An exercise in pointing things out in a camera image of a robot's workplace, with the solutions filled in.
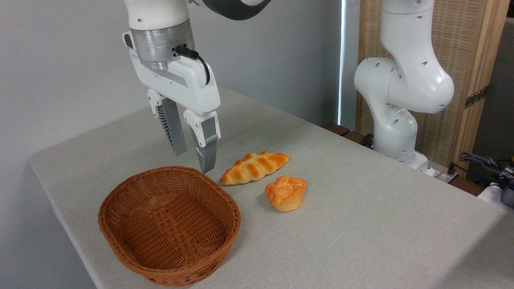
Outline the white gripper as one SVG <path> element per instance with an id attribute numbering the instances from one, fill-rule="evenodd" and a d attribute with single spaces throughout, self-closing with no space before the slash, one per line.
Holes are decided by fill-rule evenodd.
<path id="1" fill-rule="evenodd" d="M 187 151 L 178 103 L 188 109 L 184 117 L 191 127 L 200 170 L 209 172 L 221 138 L 214 111 L 220 106 L 220 94 L 209 64 L 176 53 L 180 40 L 192 43 L 190 33 L 179 37 L 172 31 L 128 31 L 123 37 L 140 81 L 150 88 L 149 104 L 174 153 Z"/>

